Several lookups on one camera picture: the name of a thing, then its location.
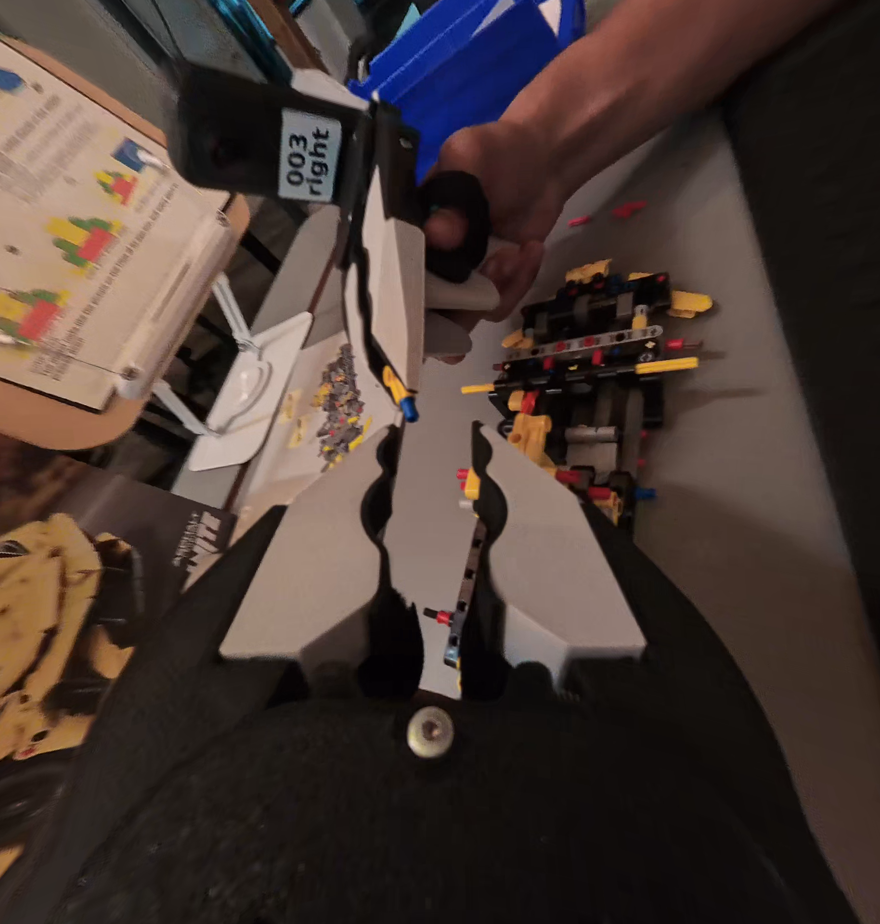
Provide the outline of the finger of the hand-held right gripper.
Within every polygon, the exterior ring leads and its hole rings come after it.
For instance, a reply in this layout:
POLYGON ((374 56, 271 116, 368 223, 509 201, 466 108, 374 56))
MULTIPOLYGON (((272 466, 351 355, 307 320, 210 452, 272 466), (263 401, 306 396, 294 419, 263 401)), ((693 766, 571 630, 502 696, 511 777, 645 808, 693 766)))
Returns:
POLYGON ((373 338, 364 316, 366 294, 367 289, 361 284, 358 267, 351 263, 345 273, 343 302, 357 386, 373 419, 404 420, 383 386, 382 371, 388 361, 381 357, 376 346, 372 344, 373 338))
POLYGON ((416 396, 425 328, 425 239, 415 225, 368 208, 362 220, 367 257, 368 324, 382 358, 416 396))

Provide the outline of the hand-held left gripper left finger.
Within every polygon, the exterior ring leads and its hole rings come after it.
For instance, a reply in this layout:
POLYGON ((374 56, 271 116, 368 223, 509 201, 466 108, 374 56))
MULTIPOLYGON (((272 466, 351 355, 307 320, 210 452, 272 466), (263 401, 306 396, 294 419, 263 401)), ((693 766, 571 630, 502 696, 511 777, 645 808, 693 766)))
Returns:
POLYGON ((403 427, 383 426, 289 504, 219 646, 228 661, 422 663, 384 533, 403 427))

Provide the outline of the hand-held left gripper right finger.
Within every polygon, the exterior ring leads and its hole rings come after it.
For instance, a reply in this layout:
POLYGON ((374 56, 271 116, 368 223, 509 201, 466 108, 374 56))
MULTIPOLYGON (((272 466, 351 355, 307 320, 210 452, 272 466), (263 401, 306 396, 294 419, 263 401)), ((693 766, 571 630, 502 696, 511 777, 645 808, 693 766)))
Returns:
POLYGON ((641 656, 645 637, 590 506, 480 422, 472 427, 472 467, 490 594, 482 629, 492 651, 506 664, 641 656))

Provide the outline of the dark grey beam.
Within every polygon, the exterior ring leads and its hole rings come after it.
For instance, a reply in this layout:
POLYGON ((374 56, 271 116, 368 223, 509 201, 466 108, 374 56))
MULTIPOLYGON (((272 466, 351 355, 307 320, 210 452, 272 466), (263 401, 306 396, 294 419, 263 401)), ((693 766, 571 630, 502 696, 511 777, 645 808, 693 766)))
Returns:
POLYGON ((472 597, 475 593, 480 554, 487 536, 487 528, 478 517, 478 514, 475 516, 475 519, 476 525, 472 533, 466 565, 455 606, 451 610, 436 610, 429 607, 424 607, 422 610, 422 616, 424 618, 447 629, 443 660, 446 666, 454 668, 457 673, 461 670, 461 649, 464 630, 472 597))

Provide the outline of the yellow connector with blue pin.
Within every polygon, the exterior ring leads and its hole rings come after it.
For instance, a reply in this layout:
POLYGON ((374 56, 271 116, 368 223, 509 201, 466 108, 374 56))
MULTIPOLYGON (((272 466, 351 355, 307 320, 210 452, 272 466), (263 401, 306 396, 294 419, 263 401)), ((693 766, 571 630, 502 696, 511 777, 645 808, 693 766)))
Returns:
POLYGON ((420 415, 416 407, 414 394, 409 391, 389 364, 385 364, 383 367, 382 383, 388 395, 400 410, 405 422, 417 422, 420 415))

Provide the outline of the toy car chassis model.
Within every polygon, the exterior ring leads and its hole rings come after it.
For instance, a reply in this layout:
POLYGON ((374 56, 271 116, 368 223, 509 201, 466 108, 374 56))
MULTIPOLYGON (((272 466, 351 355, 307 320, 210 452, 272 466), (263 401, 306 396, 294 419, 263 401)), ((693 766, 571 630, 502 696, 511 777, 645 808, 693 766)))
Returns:
POLYGON ((491 383, 461 387, 499 413, 497 432, 522 456, 631 532, 643 445, 664 426, 665 381, 700 365, 701 341, 665 332, 713 311, 711 295, 667 271, 615 272, 611 260, 568 271, 547 299, 520 310, 491 383))

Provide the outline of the person's right forearm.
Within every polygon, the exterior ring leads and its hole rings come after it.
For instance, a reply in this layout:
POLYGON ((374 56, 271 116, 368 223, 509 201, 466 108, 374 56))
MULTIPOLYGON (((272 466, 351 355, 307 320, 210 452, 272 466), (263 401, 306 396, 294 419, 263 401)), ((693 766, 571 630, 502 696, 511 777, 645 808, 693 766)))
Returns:
POLYGON ((622 156, 827 15, 830 1, 628 1, 562 52, 499 125, 560 210, 622 156))

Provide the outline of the person's right hand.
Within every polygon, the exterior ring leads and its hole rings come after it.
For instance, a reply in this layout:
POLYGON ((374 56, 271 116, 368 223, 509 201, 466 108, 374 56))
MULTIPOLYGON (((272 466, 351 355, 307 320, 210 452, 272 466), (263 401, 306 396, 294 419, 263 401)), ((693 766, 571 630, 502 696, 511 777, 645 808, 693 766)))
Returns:
POLYGON ((480 321, 504 321, 530 292, 544 261, 545 241, 566 202, 549 172, 544 147, 528 125, 502 117, 451 136, 434 171, 461 171, 478 179, 489 204, 492 236, 502 242, 480 267, 498 293, 497 308, 442 315, 466 332, 480 321))

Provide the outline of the white instruction booklet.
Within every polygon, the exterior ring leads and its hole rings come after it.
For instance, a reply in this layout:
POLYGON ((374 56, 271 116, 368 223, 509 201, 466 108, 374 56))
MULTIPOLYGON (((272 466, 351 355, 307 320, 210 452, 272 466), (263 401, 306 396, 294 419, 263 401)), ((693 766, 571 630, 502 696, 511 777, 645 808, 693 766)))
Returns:
POLYGON ((341 272, 322 280, 338 224, 333 206, 305 220, 252 325, 261 333, 303 310, 312 315, 271 428, 238 490, 236 537, 270 507, 291 503, 376 431, 400 422, 362 353, 350 345, 341 272))

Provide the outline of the white document stand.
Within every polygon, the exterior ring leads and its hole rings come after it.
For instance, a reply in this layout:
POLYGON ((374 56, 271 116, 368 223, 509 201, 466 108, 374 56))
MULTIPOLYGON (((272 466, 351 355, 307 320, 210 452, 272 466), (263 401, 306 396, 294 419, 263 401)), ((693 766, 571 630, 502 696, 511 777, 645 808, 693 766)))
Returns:
POLYGON ((142 413, 151 403, 161 404, 173 421, 195 436, 188 467, 193 471, 229 468, 249 462, 261 449, 280 408, 313 321, 318 290, 328 270, 318 277, 300 277, 287 283, 289 260, 275 260, 261 242, 249 235, 245 202, 232 202, 226 213, 215 216, 211 232, 195 240, 184 270, 161 295, 151 327, 132 345, 124 361, 118 401, 111 414, 118 419, 118 434, 103 436, 100 445, 140 432, 174 452, 189 445, 176 432, 149 430, 142 413), (273 281, 253 325, 245 320, 225 273, 233 246, 238 245, 264 264, 272 265, 273 281), (238 355, 204 421, 192 411, 164 379, 177 350, 200 317, 209 295, 226 319, 238 355))

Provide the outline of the laminated instruction board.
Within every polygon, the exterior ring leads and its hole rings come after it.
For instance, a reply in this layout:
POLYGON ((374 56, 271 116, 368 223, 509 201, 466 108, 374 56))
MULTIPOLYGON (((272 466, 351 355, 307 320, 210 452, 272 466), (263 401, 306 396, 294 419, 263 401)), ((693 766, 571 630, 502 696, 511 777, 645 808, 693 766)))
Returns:
POLYGON ((0 37, 0 433, 58 451, 142 414, 249 225, 165 135, 0 37))

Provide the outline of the scattered red pins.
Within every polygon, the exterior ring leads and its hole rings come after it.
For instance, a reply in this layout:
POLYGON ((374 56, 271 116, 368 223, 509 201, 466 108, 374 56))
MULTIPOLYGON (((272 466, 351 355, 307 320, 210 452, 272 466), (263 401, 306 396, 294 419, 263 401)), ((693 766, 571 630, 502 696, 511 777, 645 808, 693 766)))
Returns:
POLYGON ((633 215, 641 213, 642 210, 647 207, 647 205, 648 202, 643 200, 622 202, 619 205, 612 207, 609 211, 602 209, 597 213, 589 213, 572 217, 567 221, 567 227, 576 228, 590 225, 593 221, 597 220, 599 216, 604 217, 605 215, 609 215, 612 219, 617 221, 626 221, 633 215))

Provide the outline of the blue plastic bin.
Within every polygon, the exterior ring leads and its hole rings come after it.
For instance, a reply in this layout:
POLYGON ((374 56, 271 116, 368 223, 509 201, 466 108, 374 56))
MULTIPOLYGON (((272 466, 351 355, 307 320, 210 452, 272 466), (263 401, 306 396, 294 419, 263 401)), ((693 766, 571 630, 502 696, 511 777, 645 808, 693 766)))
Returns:
POLYGON ((376 94, 419 132, 423 181, 453 134, 498 120, 585 30, 583 1, 441 1, 347 87, 365 100, 376 94))

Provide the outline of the black box with yellow car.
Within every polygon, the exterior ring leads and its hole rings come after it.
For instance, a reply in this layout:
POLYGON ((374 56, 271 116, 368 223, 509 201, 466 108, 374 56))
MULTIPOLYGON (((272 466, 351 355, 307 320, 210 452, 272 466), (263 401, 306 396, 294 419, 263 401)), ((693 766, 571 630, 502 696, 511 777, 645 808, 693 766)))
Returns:
POLYGON ((231 512, 0 434, 0 878, 231 512))

